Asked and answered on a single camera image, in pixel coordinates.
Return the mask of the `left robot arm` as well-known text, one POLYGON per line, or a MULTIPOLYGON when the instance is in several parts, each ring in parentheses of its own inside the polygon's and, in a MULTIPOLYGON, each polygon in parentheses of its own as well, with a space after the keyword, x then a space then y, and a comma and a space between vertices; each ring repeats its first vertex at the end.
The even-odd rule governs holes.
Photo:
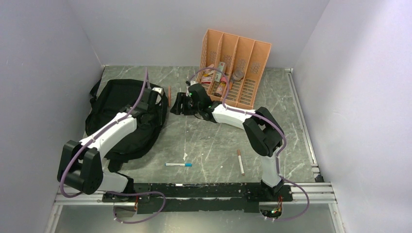
POLYGON ((102 160, 121 165, 146 155, 154 146, 166 119, 168 98, 159 86, 142 94, 117 97, 104 90, 88 118, 87 137, 63 146, 57 179, 80 193, 114 192, 123 202, 135 194, 134 180, 118 168, 104 170, 102 160))

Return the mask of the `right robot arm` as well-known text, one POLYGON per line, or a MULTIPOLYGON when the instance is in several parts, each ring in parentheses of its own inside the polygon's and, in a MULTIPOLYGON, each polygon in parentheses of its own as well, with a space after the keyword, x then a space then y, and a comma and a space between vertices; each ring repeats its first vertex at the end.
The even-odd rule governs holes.
POLYGON ((263 197, 273 201, 280 196, 284 181, 280 176, 278 156, 285 148, 286 138, 267 108, 246 110, 212 101, 202 85, 196 83, 189 86, 186 92, 177 93, 171 113, 186 116, 199 114, 205 121, 243 129, 252 149, 261 158, 263 197))

